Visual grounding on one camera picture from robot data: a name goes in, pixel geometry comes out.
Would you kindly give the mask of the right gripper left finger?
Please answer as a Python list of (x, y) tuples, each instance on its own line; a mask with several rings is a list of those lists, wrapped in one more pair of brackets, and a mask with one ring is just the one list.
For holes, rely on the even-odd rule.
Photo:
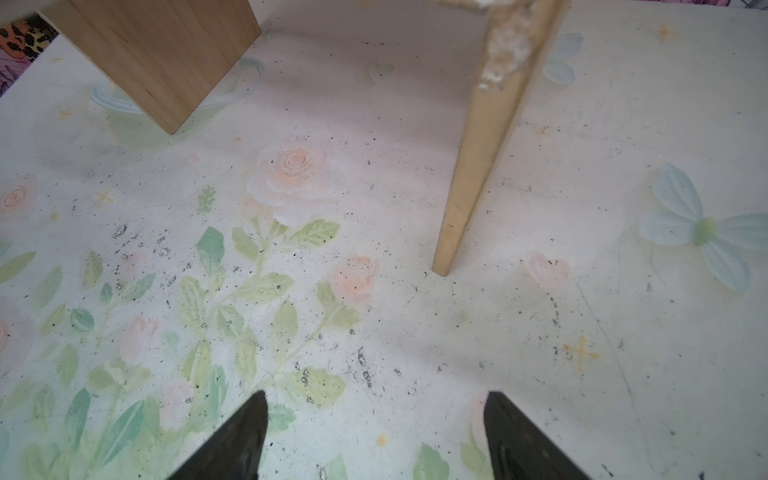
[(256, 480), (268, 431), (268, 402), (255, 392), (169, 480)]

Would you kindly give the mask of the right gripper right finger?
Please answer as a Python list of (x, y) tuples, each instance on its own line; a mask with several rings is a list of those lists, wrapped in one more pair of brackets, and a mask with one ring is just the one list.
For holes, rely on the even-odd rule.
[(483, 421), (496, 480), (588, 480), (577, 466), (506, 395), (488, 394)]

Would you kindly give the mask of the wooden two-tier shelf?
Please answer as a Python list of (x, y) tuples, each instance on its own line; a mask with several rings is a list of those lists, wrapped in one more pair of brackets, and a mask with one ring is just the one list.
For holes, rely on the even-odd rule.
[[(459, 5), (489, 17), (432, 264), (441, 276), (450, 272), (570, 8), (557, 0)], [(46, 1), (33, 9), (168, 134), (261, 33), (247, 1)]]

